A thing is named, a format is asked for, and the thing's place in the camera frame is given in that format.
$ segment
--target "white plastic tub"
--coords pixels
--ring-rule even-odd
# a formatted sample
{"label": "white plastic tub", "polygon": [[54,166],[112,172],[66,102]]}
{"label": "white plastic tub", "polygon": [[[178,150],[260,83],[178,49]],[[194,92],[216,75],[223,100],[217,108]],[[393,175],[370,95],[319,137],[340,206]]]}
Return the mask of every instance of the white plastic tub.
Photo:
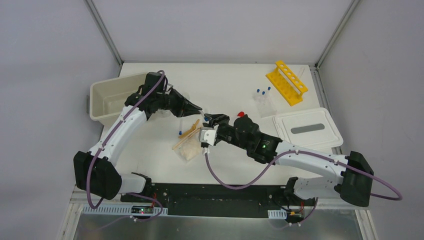
{"label": "white plastic tub", "polygon": [[90,87],[90,118],[110,127],[124,107],[125,100],[144,84],[147,72],[98,81]]}

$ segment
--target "robotic arm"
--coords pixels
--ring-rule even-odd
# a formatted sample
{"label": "robotic arm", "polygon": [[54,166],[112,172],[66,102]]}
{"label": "robotic arm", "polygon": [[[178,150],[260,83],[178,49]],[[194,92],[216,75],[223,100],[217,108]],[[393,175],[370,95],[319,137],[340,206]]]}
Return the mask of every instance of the robotic arm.
{"label": "robotic arm", "polygon": [[[79,151],[74,156],[76,186],[87,191],[88,198],[89,192],[111,200],[117,194],[141,193],[144,190],[150,178],[134,172],[119,174],[115,166],[131,134],[157,110],[169,110],[178,118],[201,114],[202,108],[188,101],[172,86],[167,90],[167,86],[168,80],[163,72],[149,72],[144,85],[127,98],[122,113],[106,136],[88,152]],[[224,114],[205,114],[205,118],[208,123],[203,124],[204,127],[199,133],[203,148],[224,141],[246,150],[247,156],[259,163],[291,166],[320,175],[309,179],[291,177],[284,189],[284,195],[288,198],[306,200],[340,196],[344,201],[359,207],[367,207],[370,196],[390,200],[402,199],[399,191],[374,177],[373,170],[358,152],[352,151],[349,156],[345,156],[295,146],[279,137],[260,132],[259,126],[247,115],[236,119],[234,126],[229,125],[230,118]],[[213,174],[207,155],[206,161],[212,175],[224,185],[225,183]],[[391,188],[398,198],[371,193],[373,179]]]}
{"label": "robotic arm", "polygon": [[92,165],[89,184],[91,193],[111,200],[117,194],[143,191],[147,176],[139,173],[121,175],[115,169],[132,133],[157,110],[169,110],[178,118],[200,114],[202,110],[172,86],[166,90],[167,85],[168,80],[164,75],[149,72],[144,85],[127,98],[125,107],[107,134],[88,152],[79,151],[75,155],[73,164],[76,186],[79,189],[87,191],[87,178]]}
{"label": "robotic arm", "polygon": [[359,207],[369,205],[373,180],[343,166],[348,165],[374,175],[360,153],[352,151],[350,156],[336,155],[293,145],[260,132],[259,126],[247,115],[236,119],[234,126],[228,124],[230,118],[227,115],[205,116],[210,120],[204,123],[199,134],[202,147],[207,148],[224,141],[246,150],[247,156],[259,163],[291,166],[321,176],[309,179],[291,177],[284,190],[285,196],[296,196],[302,200],[340,196],[344,201]]}

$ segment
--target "small vial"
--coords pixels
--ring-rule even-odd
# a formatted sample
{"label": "small vial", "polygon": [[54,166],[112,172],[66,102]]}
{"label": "small vial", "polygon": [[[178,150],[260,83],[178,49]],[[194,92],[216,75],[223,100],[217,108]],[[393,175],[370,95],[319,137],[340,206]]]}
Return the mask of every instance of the small vial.
{"label": "small vial", "polygon": [[178,135],[183,135],[183,119],[179,120],[179,133]]}
{"label": "small vial", "polygon": [[265,104],[265,91],[262,91],[262,95],[260,96],[260,103]]}

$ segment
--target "white box lid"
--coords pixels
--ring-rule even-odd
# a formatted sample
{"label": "white box lid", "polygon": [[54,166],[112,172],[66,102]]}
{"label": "white box lid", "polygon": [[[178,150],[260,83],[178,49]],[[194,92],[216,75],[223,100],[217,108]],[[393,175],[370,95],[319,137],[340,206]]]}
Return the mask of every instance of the white box lid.
{"label": "white box lid", "polygon": [[273,120],[278,136],[294,145],[319,150],[343,144],[329,111],[323,107],[277,114]]}

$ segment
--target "gray wall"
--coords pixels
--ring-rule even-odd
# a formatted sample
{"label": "gray wall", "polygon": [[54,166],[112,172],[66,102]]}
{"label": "gray wall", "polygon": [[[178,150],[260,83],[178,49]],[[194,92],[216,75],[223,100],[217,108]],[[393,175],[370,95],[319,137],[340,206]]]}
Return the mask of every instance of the gray wall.
{"label": "gray wall", "polygon": [[351,0],[94,0],[125,61],[315,63]]}
{"label": "gray wall", "polygon": [[[321,69],[344,153],[363,153],[403,193],[371,200],[382,240],[424,235],[423,12],[422,0],[362,1]],[[372,191],[391,194],[378,183]]]}
{"label": "gray wall", "polygon": [[85,96],[118,67],[83,0],[2,0],[0,33],[0,236],[55,239],[101,129]]}

